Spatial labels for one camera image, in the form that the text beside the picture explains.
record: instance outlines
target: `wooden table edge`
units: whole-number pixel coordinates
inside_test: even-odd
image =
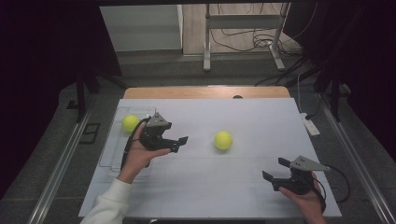
[[[123,99],[229,99],[242,98],[290,98],[285,87],[139,87],[125,91]]]

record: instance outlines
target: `yellow tennis ball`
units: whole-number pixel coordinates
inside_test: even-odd
[[[127,115],[123,117],[121,125],[126,132],[133,132],[136,125],[139,123],[139,118],[135,115]]]
[[[233,136],[225,131],[220,131],[216,133],[215,136],[215,146],[218,149],[228,149],[233,144]]]

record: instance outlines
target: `hand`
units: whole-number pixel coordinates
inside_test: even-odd
[[[164,156],[171,152],[170,148],[150,151],[143,147],[138,138],[145,127],[146,123],[142,123],[134,133],[133,142],[129,149],[126,162],[117,177],[117,179],[122,182],[132,184],[134,178],[149,164],[152,159]]]
[[[312,176],[316,179],[317,176],[312,172]],[[314,181],[315,188],[320,192],[320,188],[317,181]],[[318,196],[314,193],[314,191],[310,190],[305,195],[298,195],[291,192],[285,188],[279,188],[279,191],[282,192],[286,197],[290,198],[294,201],[300,211],[303,213],[306,221],[309,224],[321,224],[327,223],[326,219],[324,219],[321,212],[321,205]]]

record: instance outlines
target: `white table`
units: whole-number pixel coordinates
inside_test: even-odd
[[[292,201],[273,191],[271,183],[262,178],[262,170],[274,177],[290,177],[290,170],[277,163],[279,157],[293,161],[303,155],[318,161],[294,99],[122,99],[119,103],[119,108],[134,106],[154,106],[173,123],[164,138],[187,135],[189,140],[178,153],[154,159],[150,175],[136,179],[128,217],[302,216]],[[227,151],[213,146],[214,135],[221,130],[233,135],[233,146]],[[107,140],[103,156],[114,148],[115,142],[123,150],[122,141],[126,143],[127,137],[116,115],[109,134],[113,141]],[[325,175],[316,174],[327,192],[324,216],[340,217]],[[112,178],[106,169],[96,167],[79,213],[81,217],[87,215],[94,198],[109,187]]]

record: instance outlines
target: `white cable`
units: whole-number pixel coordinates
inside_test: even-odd
[[[311,20],[309,20],[309,23],[305,26],[305,28],[299,34],[295,35],[291,39],[294,39],[295,37],[301,35],[308,28],[308,26],[311,24],[312,20],[314,19],[315,13],[317,12],[317,8],[318,8],[318,2],[315,4],[315,9],[314,9],[314,12],[312,13]]]
[[[300,113],[303,113],[303,110],[301,109],[301,104],[300,104],[300,75],[301,75],[302,73],[300,73],[298,76],[297,76],[297,99],[298,99],[298,109],[300,110]]]

